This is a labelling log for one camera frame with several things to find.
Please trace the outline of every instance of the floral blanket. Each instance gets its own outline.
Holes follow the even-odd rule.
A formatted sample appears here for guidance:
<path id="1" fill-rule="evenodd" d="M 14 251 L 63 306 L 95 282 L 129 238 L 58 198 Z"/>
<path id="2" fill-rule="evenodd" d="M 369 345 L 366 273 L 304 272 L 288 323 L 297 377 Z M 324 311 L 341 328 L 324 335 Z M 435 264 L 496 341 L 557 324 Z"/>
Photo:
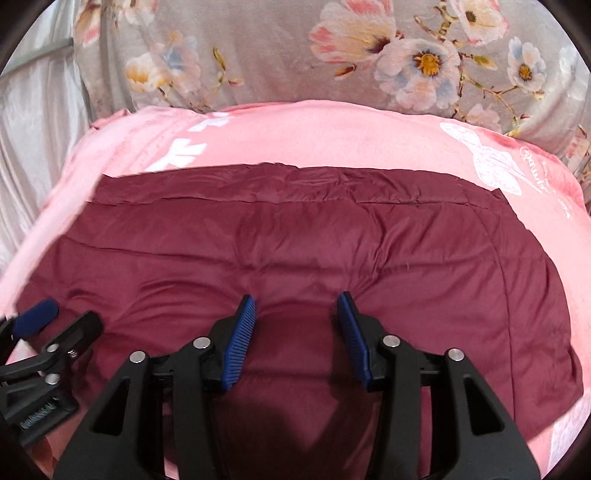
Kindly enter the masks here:
<path id="1" fill-rule="evenodd" d="M 556 154 L 591 211 L 589 70 L 537 0 L 82 0 L 100 118 L 328 99 L 429 113 Z"/>

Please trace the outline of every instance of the silver rivet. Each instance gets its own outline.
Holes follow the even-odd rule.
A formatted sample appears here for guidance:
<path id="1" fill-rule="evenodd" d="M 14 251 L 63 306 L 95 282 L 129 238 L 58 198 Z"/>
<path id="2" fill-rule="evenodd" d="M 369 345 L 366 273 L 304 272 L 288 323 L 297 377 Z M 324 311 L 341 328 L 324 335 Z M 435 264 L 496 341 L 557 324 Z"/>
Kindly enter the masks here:
<path id="1" fill-rule="evenodd" d="M 459 348 L 452 348 L 448 351 L 447 356 L 455 362 L 464 360 L 464 352 L 462 352 Z"/>
<path id="2" fill-rule="evenodd" d="M 389 346 L 390 348 L 400 345 L 400 338 L 396 335 L 386 335 L 382 341 L 385 346 Z"/>
<path id="3" fill-rule="evenodd" d="M 60 381 L 60 376 L 58 374 L 49 374 L 45 377 L 45 383 L 47 385 L 57 385 Z"/>
<path id="4" fill-rule="evenodd" d="M 207 348 L 212 344 L 212 341 L 207 337 L 199 337 L 193 340 L 193 346 L 195 348 Z"/>
<path id="5" fill-rule="evenodd" d="M 129 360 L 134 364 L 140 364 L 146 360 L 146 354 L 142 350 L 137 350 L 129 356 Z"/>

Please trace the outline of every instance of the maroon fabric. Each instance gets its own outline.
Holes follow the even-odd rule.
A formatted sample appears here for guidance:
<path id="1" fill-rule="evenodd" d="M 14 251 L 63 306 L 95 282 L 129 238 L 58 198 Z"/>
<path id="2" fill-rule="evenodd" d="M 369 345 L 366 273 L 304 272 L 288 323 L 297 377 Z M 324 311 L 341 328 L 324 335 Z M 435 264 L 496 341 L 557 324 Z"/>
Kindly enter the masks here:
<path id="1" fill-rule="evenodd" d="M 426 171 L 263 164 L 105 177 L 18 307 L 60 303 L 38 343 L 100 313 L 105 334 L 77 386 L 91 400 L 131 351 L 175 351 L 250 293 L 259 315 L 243 377 L 215 404 L 232 478 L 361 479 L 379 394 L 355 380 L 335 326 L 343 290 L 416 348 L 464 350 L 527 438 L 582 394 L 563 287 L 541 245 L 501 192 Z"/>

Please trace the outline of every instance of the folded garment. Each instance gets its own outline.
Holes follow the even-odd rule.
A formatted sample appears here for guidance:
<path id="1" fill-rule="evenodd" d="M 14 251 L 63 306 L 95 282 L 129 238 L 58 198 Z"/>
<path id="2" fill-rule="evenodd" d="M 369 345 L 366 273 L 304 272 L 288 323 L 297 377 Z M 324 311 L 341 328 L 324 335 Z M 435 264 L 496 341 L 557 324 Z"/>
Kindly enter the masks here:
<path id="1" fill-rule="evenodd" d="M 343 290 L 417 348 L 466 351 L 528 439 L 582 394 L 553 262 L 500 190 L 448 174 L 261 164 L 104 177 L 18 307 L 60 303 L 39 344 L 100 313 L 105 334 L 75 385 L 88 402 L 131 351 L 175 351 L 253 295 L 243 379 L 215 402 L 233 478 L 354 479 L 379 397 L 355 381 L 333 320 Z"/>

